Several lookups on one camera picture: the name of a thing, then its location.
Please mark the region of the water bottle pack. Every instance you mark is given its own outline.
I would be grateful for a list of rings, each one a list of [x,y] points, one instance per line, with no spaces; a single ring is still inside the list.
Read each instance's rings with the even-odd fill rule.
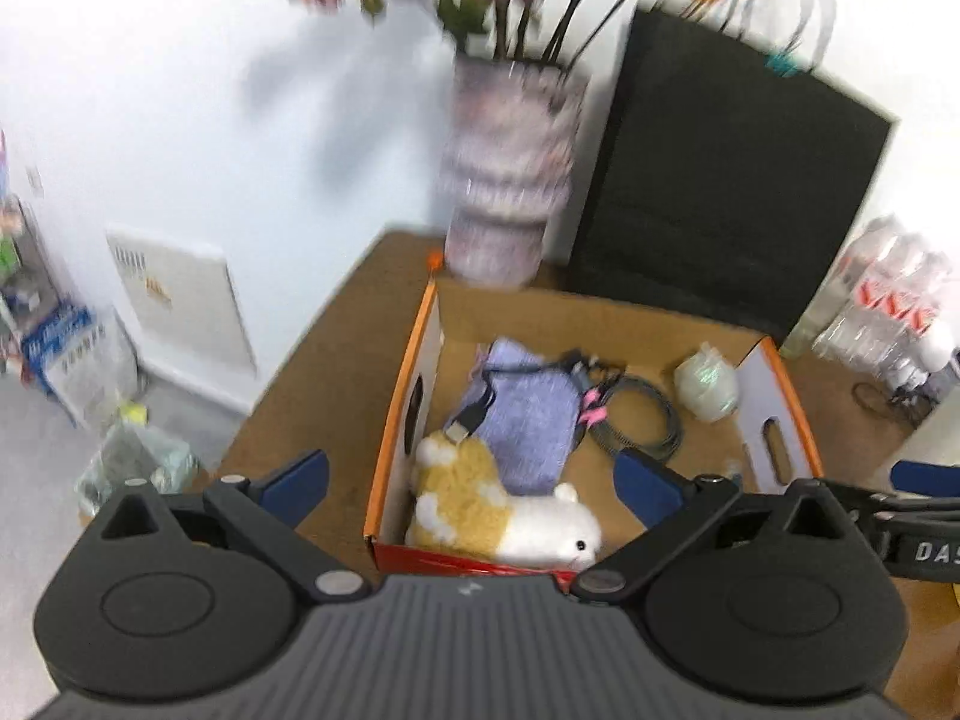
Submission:
[[[892,216],[875,218],[843,250],[825,284],[827,323],[812,353],[916,390],[947,366],[952,347],[931,338],[952,284],[950,262]]]

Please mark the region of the purple ceramic vase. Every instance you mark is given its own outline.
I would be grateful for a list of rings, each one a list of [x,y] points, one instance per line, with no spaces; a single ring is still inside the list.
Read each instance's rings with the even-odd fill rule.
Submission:
[[[452,205],[444,262],[469,283],[523,288],[573,187],[587,80],[519,60],[455,60],[436,193]]]

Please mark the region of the red orange cardboard box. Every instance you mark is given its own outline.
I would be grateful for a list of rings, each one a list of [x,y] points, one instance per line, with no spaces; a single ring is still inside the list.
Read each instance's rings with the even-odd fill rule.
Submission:
[[[724,476],[750,493],[778,494],[794,479],[822,470],[776,346],[754,330],[558,291],[506,293],[433,281],[398,372],[364,522],[374,562],[386,574],[550,572],[568,582],[584,571],[501,566],[405,544],[415,504],[410,481],[416,447],[436,431],[454,442],[444,426],[480,355],[497,338],[569,362],[581,403],[560,483],[573,484],[601,524],[594,564],[644,532],[613,489],[613,460],[622,450],[640,450],[686,478]],[[675,369],[703,343],[736,368],[739,381],[737,410],[716,422],[695,418],[675,392]]]

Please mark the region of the black paper bag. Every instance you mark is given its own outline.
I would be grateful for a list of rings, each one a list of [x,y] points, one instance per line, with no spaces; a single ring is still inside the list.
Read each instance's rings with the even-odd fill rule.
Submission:
[[[747,28],[757,0],[729,0]],[[853,226],[895,125],[820,78],[830,0],[800,0],[769,49],[659,7],[636,11],[574,238],[574,293],[784,340]],[[804,68],[781,78],[766,57]]]

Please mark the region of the teal binder clip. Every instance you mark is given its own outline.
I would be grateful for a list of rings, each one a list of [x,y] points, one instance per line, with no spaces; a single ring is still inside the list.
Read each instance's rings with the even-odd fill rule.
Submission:
[[[797,63],[794,54],[787,50],[768,55],[765,67],[781,78],[791,78],[804,71],[804,68]]]

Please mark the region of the purple knitted hat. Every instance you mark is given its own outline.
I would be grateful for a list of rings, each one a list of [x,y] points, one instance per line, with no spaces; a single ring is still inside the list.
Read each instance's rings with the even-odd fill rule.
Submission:
[[[454,442],[483,440],[511,494],[540,496],[560,483],[574,449],[579,403],[569,362],[549,361],[519,341],[497,338],[480,355],[444,433]]]

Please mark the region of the white wall panel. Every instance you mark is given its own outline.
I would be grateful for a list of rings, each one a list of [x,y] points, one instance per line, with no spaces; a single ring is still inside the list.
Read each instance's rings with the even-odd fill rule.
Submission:
[[[106,229],[106,242],[148,338],[233,371],[257,371],[220,249],[117,226]]]

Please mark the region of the iridescent white bagged item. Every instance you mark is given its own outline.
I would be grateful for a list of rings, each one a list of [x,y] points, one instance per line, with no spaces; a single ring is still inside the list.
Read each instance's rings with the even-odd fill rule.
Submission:
[[[677,366],[674,385],[680,403],[703,422],[727,418],[739,405],[736,368],[709,343]]]

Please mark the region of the hamster plush toy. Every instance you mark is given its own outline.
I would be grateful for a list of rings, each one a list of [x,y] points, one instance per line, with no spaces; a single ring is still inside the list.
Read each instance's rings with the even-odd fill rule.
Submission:
[[[602,528],[573,484],[547,494],[508,493],[478,437],[454,444],[436,431],[416,447],[405,533],[410,548],[523,569],[580,571],[597,561]]]

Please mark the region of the blue white floor packages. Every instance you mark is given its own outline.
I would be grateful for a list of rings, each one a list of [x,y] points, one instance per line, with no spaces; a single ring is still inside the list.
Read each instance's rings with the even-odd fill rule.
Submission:
[[[90,433],[105,433],[139,396],[135,349],[114,309],[62,301],[21,340],[21,351],[44,394]]]

